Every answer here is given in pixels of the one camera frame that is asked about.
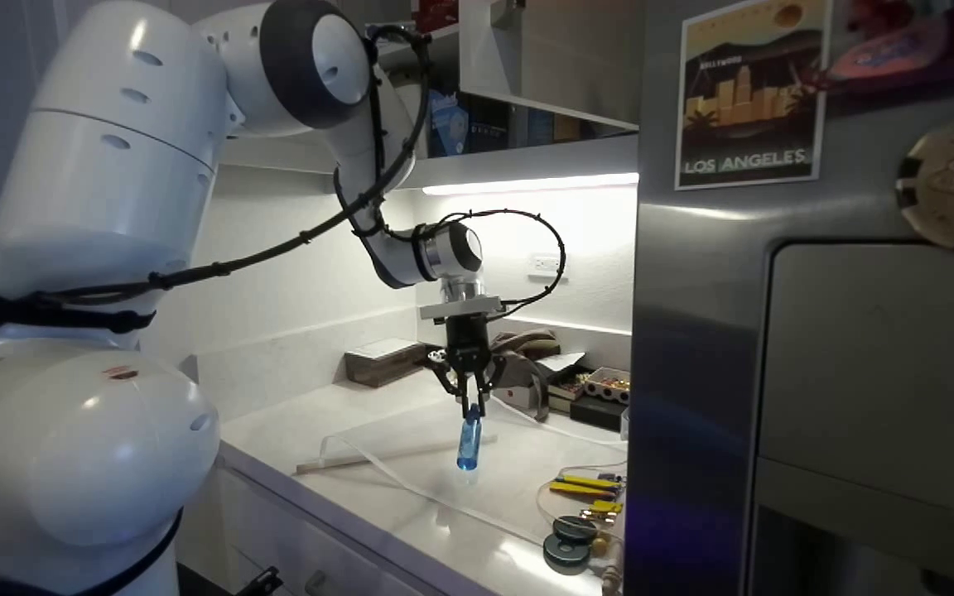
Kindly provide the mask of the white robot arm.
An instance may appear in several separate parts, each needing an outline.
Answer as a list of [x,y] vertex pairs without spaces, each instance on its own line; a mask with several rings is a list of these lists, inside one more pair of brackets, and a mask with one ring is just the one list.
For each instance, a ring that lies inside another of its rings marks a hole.
[[99,0],[68,29],[0,196],[0,596],[176,596],[219,419],[138,333],[167,290],[238,269],[191,257],[231,137],[325,137],[383,286],[481,269],[464,230],[382,217],[424,128],[391,103],[382,35],[330,0],[200,23]]

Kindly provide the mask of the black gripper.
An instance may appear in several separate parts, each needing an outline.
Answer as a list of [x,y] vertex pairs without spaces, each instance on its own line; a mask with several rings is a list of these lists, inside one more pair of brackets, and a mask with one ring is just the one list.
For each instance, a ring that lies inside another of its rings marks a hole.
[[492,393],[492,374],[482,372],[491,363],[488,348],[488,317],[464,313],[447,320],[447,362],[442,352],[428,353],[428,366],[433,372],[436,385],[456,400],[459,416],[469,419],[467,406],[467,374],[475,374],[475,416],[488,414],[488,400]]

